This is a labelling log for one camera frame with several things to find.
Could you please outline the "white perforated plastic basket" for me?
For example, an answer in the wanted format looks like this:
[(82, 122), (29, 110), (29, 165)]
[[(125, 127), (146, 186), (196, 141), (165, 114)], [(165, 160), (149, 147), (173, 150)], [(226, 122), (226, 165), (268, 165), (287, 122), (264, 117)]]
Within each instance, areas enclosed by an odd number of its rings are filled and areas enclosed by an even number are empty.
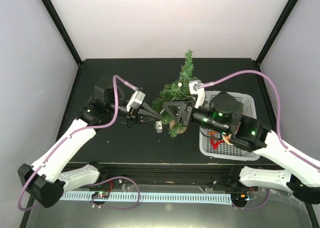
[[(257, 117), (255, 102), (250, 95), (235, 92), (229, 92), (229, 95), (233, 96), (237, 101), (243, 103), (243, 114), (245, 116), (251, 118)], [(205, 128), (199, 129), (199, 148), (200, 151), (206, 156), (236, 161), (256, 161), (260, 158), (260, 155), (241, 150), (235, 146), (230, 146), (225, 142), (221, 143), (217, 150), (213, 150), (213, 147), (210, 143), (211, 138), (220, 139), (221, 137), (218, 133), (215, 133), (211, 130)]]

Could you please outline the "small green christmas tree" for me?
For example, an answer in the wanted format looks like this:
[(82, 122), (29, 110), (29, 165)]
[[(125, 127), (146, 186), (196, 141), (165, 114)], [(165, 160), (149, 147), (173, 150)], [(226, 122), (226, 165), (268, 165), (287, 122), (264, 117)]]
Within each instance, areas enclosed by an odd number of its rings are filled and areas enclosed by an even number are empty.
[(164, 102), (173, 102), (178, 100), (191, 100), (192, 95), (189, 92), (189, 82), (198, 80), (193, 75), (193, 51), (188, 50), (184, 54), (184, 64), (181, 66), (179, 78), (163, 86), (159, 96), (152, 102), (152, 108), (161, 115), (162, 125), (169, 125), (168, 134), (175, 138), (178, 134), (183, 133), (187, 128), (181, 122), (176, 123), (174, 119), (163, 109)]

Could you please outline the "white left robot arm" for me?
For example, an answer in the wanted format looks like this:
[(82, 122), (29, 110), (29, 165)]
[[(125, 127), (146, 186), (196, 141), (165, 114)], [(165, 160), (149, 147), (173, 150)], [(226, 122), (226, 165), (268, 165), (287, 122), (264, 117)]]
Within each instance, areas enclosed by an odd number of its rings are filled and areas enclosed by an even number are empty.
[(144, 101), (142, 89), (135, 87), (118, 75), (103, 76), (94, 86), (94, 95), (56, 143), (31, 165), (22, 164), (17, 173), (22, 184), (17, 207), (22, 207), (24, 193), (28, 193), (43, 207), (56, 204), (67, 192), (82, 186), (103, 187), (107, 175), (102, 166), (91, 162), (81, 168), (63, 172), (63, 168), (80, 148), (98, 131), (111, 127), (118, 116), (126, 125), (155, 121), (162, 131), (161, 116)]

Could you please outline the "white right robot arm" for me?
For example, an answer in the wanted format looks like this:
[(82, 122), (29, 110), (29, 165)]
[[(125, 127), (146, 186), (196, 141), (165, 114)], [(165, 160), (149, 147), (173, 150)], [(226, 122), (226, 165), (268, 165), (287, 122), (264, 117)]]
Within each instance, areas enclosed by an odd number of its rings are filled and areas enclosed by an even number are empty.
[(219, 92), (207, 105), (194, 100), (158, 101), (142, 107), (158, 123), (174, 121), (187, 127), (195, 123), (218, 133), (223, 141), (237, 149), (265, 157), (281, 166), (280, 170), (233, 168), (221, 186), (233, 190), (244, 187), (266, 187), (288, 191), (303, 202), (320, 203), (320, 163), (270, 130), (257, 119), (243, 114), (244, 104), (227, 92)]

